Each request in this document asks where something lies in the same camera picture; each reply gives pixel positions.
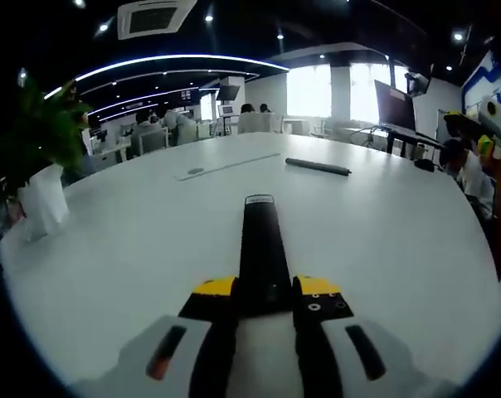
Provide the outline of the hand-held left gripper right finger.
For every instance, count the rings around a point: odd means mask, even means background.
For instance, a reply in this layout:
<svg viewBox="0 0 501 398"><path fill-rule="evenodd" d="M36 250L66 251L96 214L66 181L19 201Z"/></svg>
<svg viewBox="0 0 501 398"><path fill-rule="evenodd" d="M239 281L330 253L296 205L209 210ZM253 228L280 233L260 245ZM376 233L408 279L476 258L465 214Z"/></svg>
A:
<svg viewBox="0 0 501 398"><path fill-rule="evenodd" d="M295 351L307 397L437 397L440 383L413 363L408 346L354 314L340 288L293 278Z"/></svg>

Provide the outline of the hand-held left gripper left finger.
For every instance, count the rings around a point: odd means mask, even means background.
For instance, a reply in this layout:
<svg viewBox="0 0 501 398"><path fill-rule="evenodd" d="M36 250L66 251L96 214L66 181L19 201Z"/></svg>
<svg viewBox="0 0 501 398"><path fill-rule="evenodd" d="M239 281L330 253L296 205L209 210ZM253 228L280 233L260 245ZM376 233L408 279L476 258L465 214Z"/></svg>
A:
<svg viewBox="0 0 501 398"><path fill-rule="evenodd" d="M78 397L223 397L236 350L235 275L193 289L178 315L164 315L127 342L103 376L75 383Z"/></svg>

